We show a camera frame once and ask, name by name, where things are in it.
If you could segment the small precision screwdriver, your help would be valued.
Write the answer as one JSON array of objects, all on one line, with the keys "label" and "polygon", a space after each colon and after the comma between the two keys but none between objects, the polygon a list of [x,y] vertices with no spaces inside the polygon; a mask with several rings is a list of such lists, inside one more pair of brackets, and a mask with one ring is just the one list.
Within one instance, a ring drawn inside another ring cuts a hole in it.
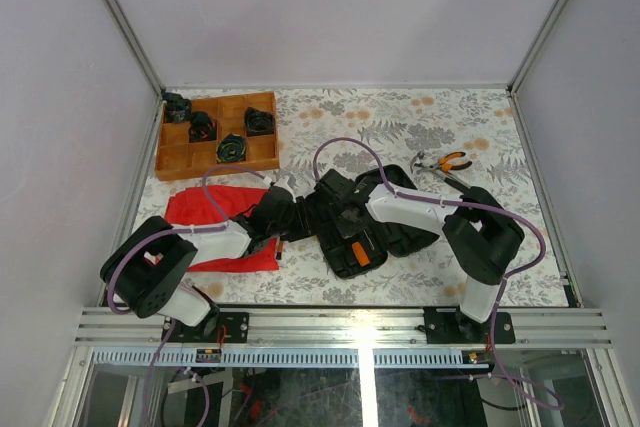
[{"label": "small precision screwdriver", "polygon": [[281,239],[279,239],[276,246],[276,252],[275,252],[275,259],[278,261],[281,260],[282,258],[283,246],[284,246],[284,242]]}]

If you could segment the black plastic tool case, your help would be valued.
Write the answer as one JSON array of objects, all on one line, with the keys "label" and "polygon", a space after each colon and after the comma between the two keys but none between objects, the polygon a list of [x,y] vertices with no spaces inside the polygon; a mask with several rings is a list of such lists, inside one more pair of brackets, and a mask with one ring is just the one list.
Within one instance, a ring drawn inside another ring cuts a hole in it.
[{"label": "black plastic tool case", "polygon": [[[359,182],[364,177],[372,177],[381,186],[383,175],[401,187],[412,188],[414,186],[406,172],[395,164],[386,165],[383,173],[373,169],[352,180]],[[438,235],[426,230],[380,221],[377,221],[379,224],[377,235],[365,231],[364,234],[354,238],[343,239],[329,218],[327,208],[322,206],[315,188],[314,192],[308,196],[317,197],[319,225],[316,237],[326,264],[340,279],[351,279],[368,273],[382,266],[390,256],[407,257],[431,246],[439,239]],[[362,268],[358,265],[351,248],[351,244],[354,242],[360,242],[365,248],[371,261],[369,266]]]}]

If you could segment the large orange handle screwdriver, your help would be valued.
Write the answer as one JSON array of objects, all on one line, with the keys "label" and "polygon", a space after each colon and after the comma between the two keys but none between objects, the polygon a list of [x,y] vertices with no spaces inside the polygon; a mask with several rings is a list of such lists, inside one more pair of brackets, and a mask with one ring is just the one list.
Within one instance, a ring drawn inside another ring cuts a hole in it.
[{"label": "large orange handle screwdriver", "polygon": [[364,268],[370,265],[371,263],[370,258],[365,248],[362,246],[360,242],[352,243],[351,248],[352,248],[354,257],[360,267]]}]

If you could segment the red cloth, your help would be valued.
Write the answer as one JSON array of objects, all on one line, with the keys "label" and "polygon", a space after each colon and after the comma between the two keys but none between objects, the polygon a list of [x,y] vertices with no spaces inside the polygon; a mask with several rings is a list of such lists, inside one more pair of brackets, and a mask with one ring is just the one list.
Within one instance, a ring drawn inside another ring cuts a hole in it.
[{"label": "red cloth", "polygon": [[[257,204],[265,189],[211,185],[208,187],[212,198],[229,216],[235,216]],[[219,223],[222,214],[209,202],[201,187],[190,187],[172,196],[165,210],[164,218],[170,224],[205,225]],[[220,259],[195,262],[190,272],[254,273],[277,271],[276,240],[269,241],[261,252],[243,259]]]}]

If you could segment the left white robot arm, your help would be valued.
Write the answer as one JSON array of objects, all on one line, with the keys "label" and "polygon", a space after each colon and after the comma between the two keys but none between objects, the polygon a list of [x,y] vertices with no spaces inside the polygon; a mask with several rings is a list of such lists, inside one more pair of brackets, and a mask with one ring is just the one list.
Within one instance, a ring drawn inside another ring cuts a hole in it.
[{"label": "left white robot arm", "polygon": [[208,225],[170,224],[148,218],[103,264],[107,303],[117,315],[145,319],[156,314],[184,325],[197,341],[219,328],[215,303],[183,278],[189,267],[210,261],[251,258],[275,238],[304,230],[302,197],[275,183],[249,212]]}]

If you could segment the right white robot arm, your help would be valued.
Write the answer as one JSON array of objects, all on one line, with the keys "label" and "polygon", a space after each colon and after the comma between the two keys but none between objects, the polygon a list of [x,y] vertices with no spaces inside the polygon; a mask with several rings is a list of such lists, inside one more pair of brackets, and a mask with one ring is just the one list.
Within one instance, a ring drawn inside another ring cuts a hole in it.
[{"label": "right white robot arm", "polygon": [[455,319],[457,332],[472,342],[490,332],[500,284],[524,231],[485,189],[471,187],[457,197],[429,197],[385,176],[356,182],[331,169],[319,178],[314,192],[348,236],[361,231],[365,222],[375,221],[445,238],[467,275],[461,312]]}]

